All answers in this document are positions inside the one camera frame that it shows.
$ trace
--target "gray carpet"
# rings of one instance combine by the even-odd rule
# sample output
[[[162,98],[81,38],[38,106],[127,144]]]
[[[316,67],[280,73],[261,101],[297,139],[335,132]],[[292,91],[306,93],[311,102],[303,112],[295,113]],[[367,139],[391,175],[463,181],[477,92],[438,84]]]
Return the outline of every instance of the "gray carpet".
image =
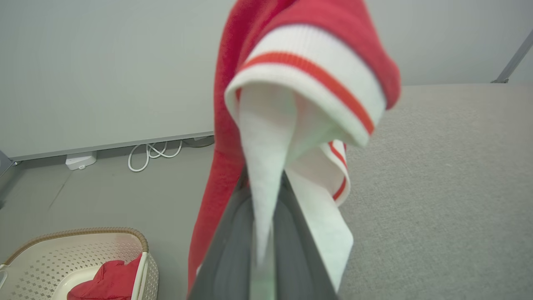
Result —
[[[533,88],[405,87],[349,148],[343,299],[533,299]]]

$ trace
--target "red sweatshirt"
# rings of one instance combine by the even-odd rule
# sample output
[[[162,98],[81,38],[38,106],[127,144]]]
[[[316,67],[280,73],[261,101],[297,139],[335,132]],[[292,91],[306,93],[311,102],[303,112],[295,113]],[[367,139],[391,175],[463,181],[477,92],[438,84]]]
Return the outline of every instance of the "red sweatshirt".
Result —
[[[282,26],[295,24],[320,28],[342,41],[372,71],[381,87],[386,107],[391,108],[398,99],[399,71],[382,49],[362,0],[239,0],[228,17],[216,66],[215,153],[190,246],[189,290],[245,163],[239,130],[226,107],[224,92],[231,80],[244,69],[248,56],[265,35]],[[269,62],[290,63],[275,55],[264,56],[253,63]],[[330,88],[334,94],[339,94],[334,89]],[[371,134],[373,123],[365,114],[365,105],[359,104],[355,97],[347,99],[343,103]],[[337,155],[333,145],[332,151]]]

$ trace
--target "red garment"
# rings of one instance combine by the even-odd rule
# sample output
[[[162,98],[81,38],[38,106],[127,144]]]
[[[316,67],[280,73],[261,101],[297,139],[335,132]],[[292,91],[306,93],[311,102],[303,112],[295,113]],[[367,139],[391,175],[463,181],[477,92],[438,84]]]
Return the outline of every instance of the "red garment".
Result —
[[[189,290],[244,166],[239,131],[224,103],[226,87],[265,34],[296,23],[322,28],[348,45],[374,71],[390,108],[400,91],[399,71],[377,38],[362,0],[239,0],[219,49],[214,89],[215,153],[189,252]]]
[[[127,265],[123,260],[106,262],[93,280],[75,286],[67,300],[130,300],[140,260],[141,254]]]

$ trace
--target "gray floor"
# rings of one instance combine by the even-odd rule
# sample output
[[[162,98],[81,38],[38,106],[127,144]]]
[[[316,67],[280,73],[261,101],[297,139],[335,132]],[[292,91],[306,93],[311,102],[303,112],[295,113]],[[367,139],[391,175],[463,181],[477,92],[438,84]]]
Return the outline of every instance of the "gray floor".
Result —
[[[85,170],[70,171],[64,156],[16,166],[20,173],[1,196],[0,260],[41,234],[132,227],[146,236],[158,264],[159,299],[185,299],[189,243],[213,146],[184,147],[172,159],[151,160],[139,173],[127,167],[130,150],[100,151],[97,162]],[[136,168],[144,163],[138,151],[133,158]]]
[[[341,212],[355,244],[342,298],[533,299],[531,112],[533,87],[405,87],[370,145],[348,148]],[[19,166],[0,209],[0,259],[40,234],[130,226],[158,263],[159,299],[184,299],[213,148],[140,173],[127,168],[129,150],[100,152],[81,171],[64,157]]]

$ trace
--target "white fabric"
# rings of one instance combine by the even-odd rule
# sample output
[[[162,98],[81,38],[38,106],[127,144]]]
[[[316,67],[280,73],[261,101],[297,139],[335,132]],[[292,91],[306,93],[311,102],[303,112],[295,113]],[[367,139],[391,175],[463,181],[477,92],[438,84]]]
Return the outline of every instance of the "white fabric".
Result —
[[[320,66],[360,101],[374,124],[385,110],[384,96],[372,71],[327,32],[307,25],[275,29],[259,42],[247,61],[269,52],[296,54]],[[226,89],[225,100],[239,126],[248,166],[258,261],[264,258],[285,169],[338,290],[353,245],[337,207],[350,190],[340,140],[365,145],[368,131],[327,86],[305,70],[287,64],[261,63],[241,70]]]

